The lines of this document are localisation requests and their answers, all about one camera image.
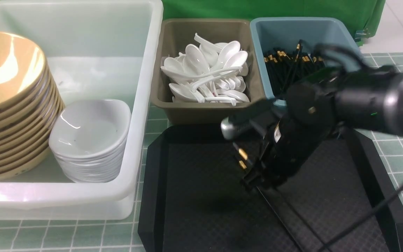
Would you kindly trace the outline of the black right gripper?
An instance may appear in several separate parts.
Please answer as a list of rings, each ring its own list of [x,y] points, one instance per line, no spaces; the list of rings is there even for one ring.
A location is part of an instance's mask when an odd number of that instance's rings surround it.
[[[274,105],[274,99],[258,100],[242,112],[242,119],[262,136],[256,158],[242,151],[247,164],[242,185],[247,190],[284,184],[325,139],[339,131],[335,95],[341,80],[310,76],[291,86],[286,112]]]

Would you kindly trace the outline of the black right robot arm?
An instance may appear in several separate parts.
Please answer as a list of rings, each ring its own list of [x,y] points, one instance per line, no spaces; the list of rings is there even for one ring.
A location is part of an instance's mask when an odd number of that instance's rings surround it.
[[[247,189],[284,184],[341,125],[403,137],[403,73],[313,74],[289,87],[286,113],[272,110],[264,148],[248,161]]]

